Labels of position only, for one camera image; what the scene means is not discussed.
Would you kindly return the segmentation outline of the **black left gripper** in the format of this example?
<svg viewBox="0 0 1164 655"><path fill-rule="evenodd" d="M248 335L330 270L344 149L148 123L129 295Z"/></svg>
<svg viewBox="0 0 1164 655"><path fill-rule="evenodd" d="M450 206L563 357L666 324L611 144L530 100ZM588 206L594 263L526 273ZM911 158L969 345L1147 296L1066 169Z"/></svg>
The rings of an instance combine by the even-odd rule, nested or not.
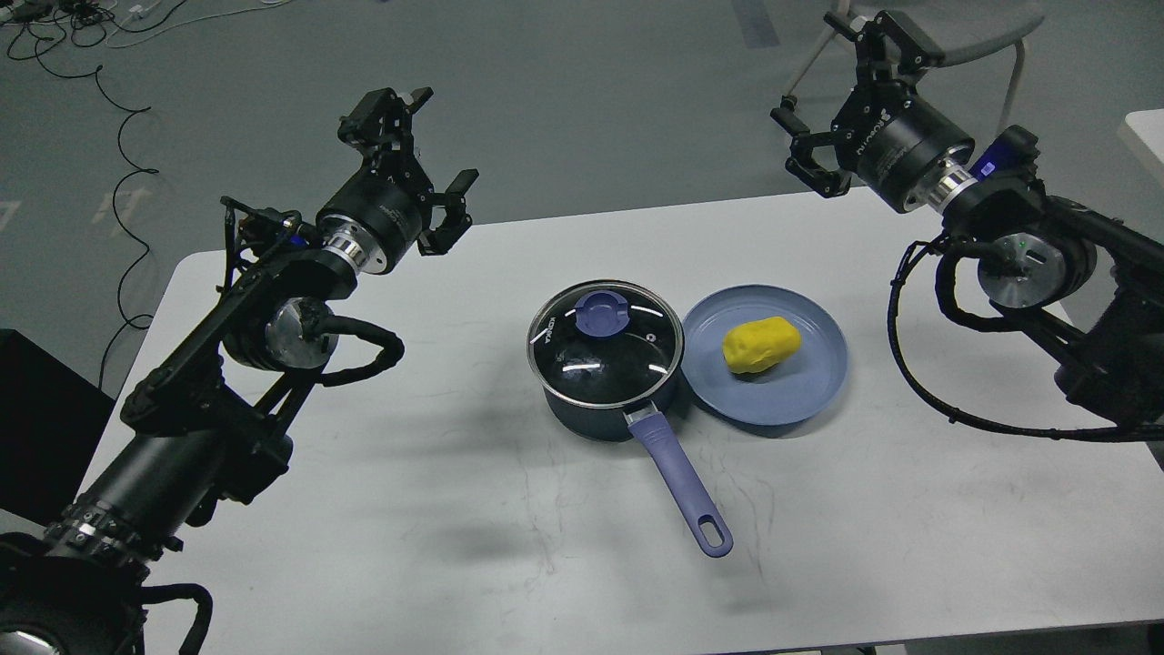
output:
<svg viewBox="0 0 1164 655"><path fill-rule="evenodd" d="M432 95L431 87L405 98L370 91L338 120L338 140L361 154L362 168L317 212L317 228L329 245L340 235L355 241L362 273L389 275L417 241L421 256L445 256L473 226L466 194L480 171L464 169L434 192L416 157L413 116ZM433 208L443 211L439 225Z"/></svg>

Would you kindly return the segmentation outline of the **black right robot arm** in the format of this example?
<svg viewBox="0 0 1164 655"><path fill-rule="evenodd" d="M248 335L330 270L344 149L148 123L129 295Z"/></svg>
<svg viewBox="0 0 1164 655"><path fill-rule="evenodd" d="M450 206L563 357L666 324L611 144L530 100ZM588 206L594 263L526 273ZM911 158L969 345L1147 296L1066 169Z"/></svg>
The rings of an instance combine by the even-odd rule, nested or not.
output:
<svg viewBox="0 0 1164 655"><path fill-rule="evenodd" d="M826 131L797 118L786 92L771 116L789 133L786 170L825 198L859 178L897 213L930 207L942 232L903 252L890 278L887 337L899 373L923 403L994 434L1077 442L1161 442L1161 243L1080 202L1051 195L1037 175L1037 137L1006 127L978 161L974 142L928 104L918 80L947 55L901 10L863 26L831 10L826 37L856 47L856 85ZM1022 333L1059 364L1067 403L1105 428L1030 428L949 405L910 372L897 339L899 298L927 256L949 322Z"/></svg>

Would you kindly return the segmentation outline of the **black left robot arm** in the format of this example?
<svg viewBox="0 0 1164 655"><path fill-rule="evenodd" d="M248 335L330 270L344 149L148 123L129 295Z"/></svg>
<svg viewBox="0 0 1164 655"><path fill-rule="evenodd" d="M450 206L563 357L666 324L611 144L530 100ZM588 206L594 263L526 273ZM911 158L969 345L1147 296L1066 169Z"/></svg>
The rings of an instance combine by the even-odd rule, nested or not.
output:
<svg viewBox="0 0 1164 655"><path fill-rule="evenodd" d="M142 654L146 608L190 600L179 646L201 650L213 598L196 583L146 584L217 501L250 503L288 472L288 427L313 389L379 376L405 353L393 332L339 316L360 275L381 277L411 247L443 256L471 227L462 170L436 190L413 118L432 97L365 93L338 121L359 170L307 220L222 197L225 272L217 302L125 399L133 437L43 536L3 535L5 654Z"/></svg>

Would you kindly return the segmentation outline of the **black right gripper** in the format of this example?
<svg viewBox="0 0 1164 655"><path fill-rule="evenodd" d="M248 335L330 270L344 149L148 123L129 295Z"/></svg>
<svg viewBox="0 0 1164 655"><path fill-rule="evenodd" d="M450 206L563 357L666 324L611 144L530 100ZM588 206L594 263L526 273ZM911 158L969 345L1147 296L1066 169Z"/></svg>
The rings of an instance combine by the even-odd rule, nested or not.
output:
<svg viewBox="0 0 1164 655"><path fill-rule="evenodd" d="M975 142L918 97L918 80L947 54L901 10L881 10L859 29L828 12L824 22L856 47L856 86L830 128L814 133L797 115L799 99L782 97L771 118L790 137L785 168L824 198L849 193L853 175L897 213L920 207L920 183L939 161L965 165ZM838 166L815 157L830 148Z"/></svg>

